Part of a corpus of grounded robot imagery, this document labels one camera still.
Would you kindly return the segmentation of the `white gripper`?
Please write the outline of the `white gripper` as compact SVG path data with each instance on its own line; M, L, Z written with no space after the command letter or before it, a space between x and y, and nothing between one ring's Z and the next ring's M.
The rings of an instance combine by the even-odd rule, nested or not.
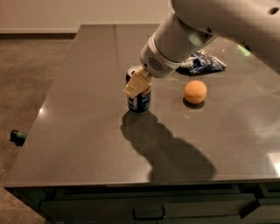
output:
M179 67L182 60L180 51L151 36L140 53L141 64L148 71L136 70L126 84L124 93L130 98L136 97L151 87L151 76L156 78L168 76Z

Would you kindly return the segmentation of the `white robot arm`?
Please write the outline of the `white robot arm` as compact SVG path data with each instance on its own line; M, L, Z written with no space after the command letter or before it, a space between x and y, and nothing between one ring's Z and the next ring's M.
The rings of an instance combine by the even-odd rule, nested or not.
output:
M141 51L124 92L133 98L221 36L280 71L280 0L171 0L171 12Z

